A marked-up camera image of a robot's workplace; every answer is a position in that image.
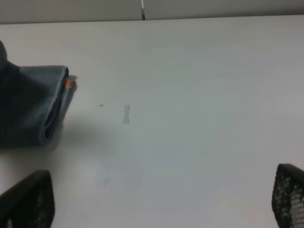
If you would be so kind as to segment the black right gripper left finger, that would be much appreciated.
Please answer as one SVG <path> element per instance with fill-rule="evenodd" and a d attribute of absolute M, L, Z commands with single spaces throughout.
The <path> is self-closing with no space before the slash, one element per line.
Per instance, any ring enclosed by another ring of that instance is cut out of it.
<path fill-rule="evenodd" d="M 55 216 L 51 174 L 38 170 L 0 195 L 2 228 L 49 228 Z"/>

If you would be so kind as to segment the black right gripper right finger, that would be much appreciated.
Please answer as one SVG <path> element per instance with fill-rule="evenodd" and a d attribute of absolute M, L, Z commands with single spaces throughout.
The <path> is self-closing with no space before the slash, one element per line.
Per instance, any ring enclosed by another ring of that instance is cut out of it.
<path fill-rule="evenodd" d="M 281 163 L 278 165 L 272 193 L 272 211 L 280 228 L 304 226 L 304 171 Z"/>

